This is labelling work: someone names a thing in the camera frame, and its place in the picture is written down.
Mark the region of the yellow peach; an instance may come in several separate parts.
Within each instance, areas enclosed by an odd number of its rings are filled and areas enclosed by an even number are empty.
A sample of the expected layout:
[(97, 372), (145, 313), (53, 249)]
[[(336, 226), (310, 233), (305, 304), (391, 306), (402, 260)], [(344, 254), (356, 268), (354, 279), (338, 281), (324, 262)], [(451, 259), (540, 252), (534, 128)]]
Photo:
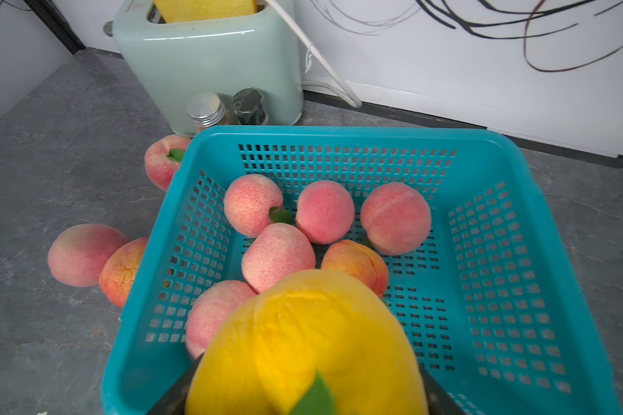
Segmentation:
[(291, 274), (238, 308), (191, 382), (189, 414), (287, 414), (316, 378), (337, 414), (425, 414), (403, 327), (365, 284), (340, 271)]

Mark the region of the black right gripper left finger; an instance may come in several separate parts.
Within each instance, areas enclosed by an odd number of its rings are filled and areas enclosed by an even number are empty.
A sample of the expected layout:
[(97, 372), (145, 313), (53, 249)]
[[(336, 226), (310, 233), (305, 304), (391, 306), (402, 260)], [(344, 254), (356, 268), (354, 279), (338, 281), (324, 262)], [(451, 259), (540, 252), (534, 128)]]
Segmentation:
[(204, 358), (203, 354), (195, 359), (190, 368), (155, 403), (147, 415), (185, 415), (185, 405), (191, 382), (202, 358)]

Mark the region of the pink peach front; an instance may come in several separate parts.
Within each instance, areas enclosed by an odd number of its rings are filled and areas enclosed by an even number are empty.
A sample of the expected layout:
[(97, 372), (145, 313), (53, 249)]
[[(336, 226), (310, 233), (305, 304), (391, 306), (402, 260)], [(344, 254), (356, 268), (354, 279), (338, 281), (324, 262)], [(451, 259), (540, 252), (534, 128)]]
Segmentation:
[(297, 271), (314, 269), (316, 255), (306, 235), (292, 225), (267, 226), (247, 249), (242, 274), (258, 293)]

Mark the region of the orange wrinkled peach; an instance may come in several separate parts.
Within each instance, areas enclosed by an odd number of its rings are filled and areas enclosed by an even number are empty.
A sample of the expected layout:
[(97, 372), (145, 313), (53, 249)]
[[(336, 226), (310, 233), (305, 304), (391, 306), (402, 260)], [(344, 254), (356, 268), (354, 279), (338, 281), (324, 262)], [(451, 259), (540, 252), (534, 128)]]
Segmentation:
[(123, 245), (105, 263), (100, 273), (100, 290), (119, 308), (126, 305), (148, 241), (148, 238), (140, 238)]
[(342, 271), (364, 283), (378, 297), (389, 284), (389, 269), (382, 257), (365, 245), (352, 240), (341, 240), (325, 253), (321, 270)]

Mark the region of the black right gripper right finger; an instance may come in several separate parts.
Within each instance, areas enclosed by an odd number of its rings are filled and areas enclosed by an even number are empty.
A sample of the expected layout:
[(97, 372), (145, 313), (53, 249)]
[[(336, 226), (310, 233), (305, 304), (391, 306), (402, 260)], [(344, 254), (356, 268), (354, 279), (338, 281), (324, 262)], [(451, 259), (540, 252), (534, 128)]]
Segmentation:
[(427, 397), (428, 413), (430, 415), (464, 415), (462, 409), (425, 370), (424, 365), (419, 363), (418, 367)]

